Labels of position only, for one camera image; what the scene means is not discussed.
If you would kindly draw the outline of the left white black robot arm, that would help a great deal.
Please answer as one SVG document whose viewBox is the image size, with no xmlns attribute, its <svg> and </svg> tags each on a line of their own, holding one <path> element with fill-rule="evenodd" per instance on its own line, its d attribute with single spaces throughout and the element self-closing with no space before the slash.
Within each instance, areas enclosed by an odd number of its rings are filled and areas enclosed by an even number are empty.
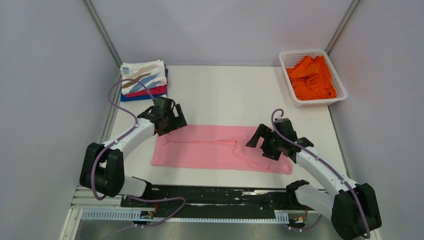
<svg viewBox="0 0 424 240">
<path fill-rule="evenodd" d="M 153 201 L 151 183 L 125 174 L 124 161 L 140 144 L 157 135 L 163 136 L 187 126 L 180 104 L 159 96 L 139 115 L 130 114 L 134 122 L 117 137 L 87 148 L 79 177 L 81 186 L 92 190 L 98 200 L 104 197 L 134 196 L 140 206 Z"/>
</svg>

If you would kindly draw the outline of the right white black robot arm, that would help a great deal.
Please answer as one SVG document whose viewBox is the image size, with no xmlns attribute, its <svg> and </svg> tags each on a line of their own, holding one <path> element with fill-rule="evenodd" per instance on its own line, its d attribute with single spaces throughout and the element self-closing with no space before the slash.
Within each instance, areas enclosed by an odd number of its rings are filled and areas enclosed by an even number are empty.
<svg viewBox="0 0 424 240">
<path fill-rule="evenodd" d="M 344 240 L 369 238 L 371 231 L 382 226 L 375 190 L 335 170 L 310 140 L 297 136 L 289 119 L 276 118 L 272 127 L 260 124 L 246 147 L 255 148 L 260 139 L 262 156 L 274 161 L 280 156 L 290 158 L 324 188 L 318 190 L 303 179 L 287 185 L 285 201 L 290 208 L 311 207 L 329 219 Z"/>
</svg>

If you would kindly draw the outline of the pink t shirt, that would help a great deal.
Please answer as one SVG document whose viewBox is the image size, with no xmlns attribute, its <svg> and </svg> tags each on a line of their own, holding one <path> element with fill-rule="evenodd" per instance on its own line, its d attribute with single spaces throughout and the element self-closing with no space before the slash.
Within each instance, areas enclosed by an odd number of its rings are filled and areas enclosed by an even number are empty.
<svg viewBox="0 0 424 240">
<path fill-rule="evenodd" d="M 238 170 L 290 175 L 291 160 L 264 157 L 259 147 L 247 147 L 254 126 L 188 125 L 159 136 L 151 165 L 157 167 Z"/>
</svg>

